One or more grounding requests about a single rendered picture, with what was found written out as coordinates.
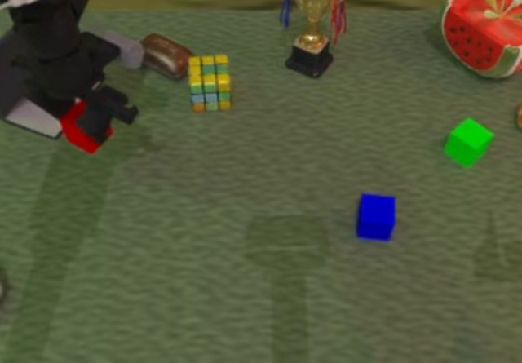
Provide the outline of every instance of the brown object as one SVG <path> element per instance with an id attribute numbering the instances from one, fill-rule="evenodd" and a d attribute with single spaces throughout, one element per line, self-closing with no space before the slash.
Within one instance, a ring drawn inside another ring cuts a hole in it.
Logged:
<path id="1" fill-rule="evenodd" d="M 146 67 L 175 80 L 187 76 L 188 58 L 194 55 L 187 47 L 156 33 L 145 37 L 141 45 Z"/>
<path id="2" fill-rule="evenodd" d="M 519 104 L 516 108 L 516 125 L 519 129 L 522 129 L 522 104 Z"/>

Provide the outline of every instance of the watermelon slice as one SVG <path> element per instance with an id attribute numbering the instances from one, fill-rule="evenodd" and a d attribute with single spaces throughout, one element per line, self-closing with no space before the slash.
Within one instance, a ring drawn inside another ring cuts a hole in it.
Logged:
<path id="1" fill-rule="evenodd" d="M 505 15 L 488 16 L 485 0 L 448 0 L 442 34 L 459 61 L 483 77 L 508 77 L 522 69 L 522 13 L 516 6 Z"/>

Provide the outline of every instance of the red watermelon flesh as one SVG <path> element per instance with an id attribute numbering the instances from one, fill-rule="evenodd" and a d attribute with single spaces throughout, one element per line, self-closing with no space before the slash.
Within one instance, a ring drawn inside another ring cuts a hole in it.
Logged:
<path id="1" fill-rule="evenodd" d="M 506 76 L 522 69 L 513 51 L 510 57 L 502 57 L 507 46 L 522 46 L 522 21 L 512 17 L 522 13 L 522 6 L 496 19 L 485 16 L 488 9 L 485 0 L 449 0 L 443 34 L 450 50 L 467 67 L 488 71 L 501 65 L 502 69 L 494 71 L 495 77 Z"/>

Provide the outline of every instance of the gold trophy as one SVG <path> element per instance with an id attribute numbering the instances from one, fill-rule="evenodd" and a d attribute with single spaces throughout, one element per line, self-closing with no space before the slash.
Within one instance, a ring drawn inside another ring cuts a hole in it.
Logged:
<path id="1" fill-rule="evenodd" d="M 309 77 L 319 77 L 332 63 L 330 39 L 321 32 L 322 16 L 346 0 L 294 0 L 307 17 L 307 27 L 295 39 L 286 66 Z"/>

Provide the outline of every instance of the rubik's cube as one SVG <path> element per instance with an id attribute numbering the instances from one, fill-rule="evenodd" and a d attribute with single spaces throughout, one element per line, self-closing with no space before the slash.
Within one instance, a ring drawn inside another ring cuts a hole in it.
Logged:
<path id="1" fill-rule="evenodd" d="M 194 113 L 230 110 L 232 107 L 227 55 L 191 57 L 188 84 Z"/>

